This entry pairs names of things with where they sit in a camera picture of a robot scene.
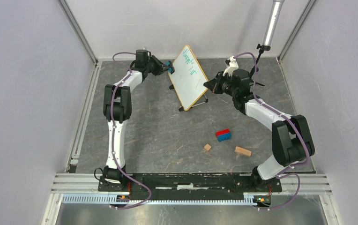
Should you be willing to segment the blue whiteboard eraser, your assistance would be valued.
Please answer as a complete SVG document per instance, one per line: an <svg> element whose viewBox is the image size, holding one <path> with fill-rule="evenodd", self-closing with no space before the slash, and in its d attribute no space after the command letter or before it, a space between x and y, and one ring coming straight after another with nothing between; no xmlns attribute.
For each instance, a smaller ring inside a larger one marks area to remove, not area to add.
<svg viewBox="0 0 358 225"><path fill-rule="evenodd" d="M168 73L173 74L175 72L175 68L174 68L173 62L171 60L166 61L165 65L167 67L167 72Z"/></svg>

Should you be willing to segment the small wood-framed whiteboard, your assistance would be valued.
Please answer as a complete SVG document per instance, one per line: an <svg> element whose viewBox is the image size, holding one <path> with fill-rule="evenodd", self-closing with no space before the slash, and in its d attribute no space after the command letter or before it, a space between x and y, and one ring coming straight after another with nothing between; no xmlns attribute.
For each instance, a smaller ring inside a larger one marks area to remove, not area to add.
<svg viewBox="0 0 358 225"><path fill-rule="evenodd" d="M185 45L172 62L175 72L168 75L181 106L188 111L206 93L203 84L208 79L189 45Z"/></svg>

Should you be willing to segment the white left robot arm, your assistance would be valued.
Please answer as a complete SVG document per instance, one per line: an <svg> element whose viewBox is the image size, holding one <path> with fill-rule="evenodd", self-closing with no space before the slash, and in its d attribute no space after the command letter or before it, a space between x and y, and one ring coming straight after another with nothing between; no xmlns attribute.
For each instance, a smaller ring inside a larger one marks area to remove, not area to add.
<svg viewBox="0 0 358 225"><path fill-rule="evenodd" d="M103 169L105 178L112 188L122 191L127 187L127 177L124 176L124 139L127 121L132 115L133 91L149 74L161 75L174 72L172 61L163 63L150 51L140 49L135 53L135 60L124 66L127 73L117 83L106 85L104 88L103 114L107 119L109 129L108 158Z"/></svg>

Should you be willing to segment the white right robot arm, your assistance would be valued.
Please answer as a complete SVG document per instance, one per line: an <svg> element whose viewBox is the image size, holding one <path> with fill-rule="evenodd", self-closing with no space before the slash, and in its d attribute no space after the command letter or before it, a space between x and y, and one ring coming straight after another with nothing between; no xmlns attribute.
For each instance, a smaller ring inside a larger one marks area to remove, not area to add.
<svg viewBox="0 0 358 225"><path fill-rule="evenodd" d="M303 115L283 113L264 102L251 91L250 73L236 69L232 75L218 72L215 78L203 85L214 94L231 96L234 107L271 131L272 154L251 174L251 186L263 191L274 178L294 165L306 164L315 154L315 147L307 119Z"/></svg>

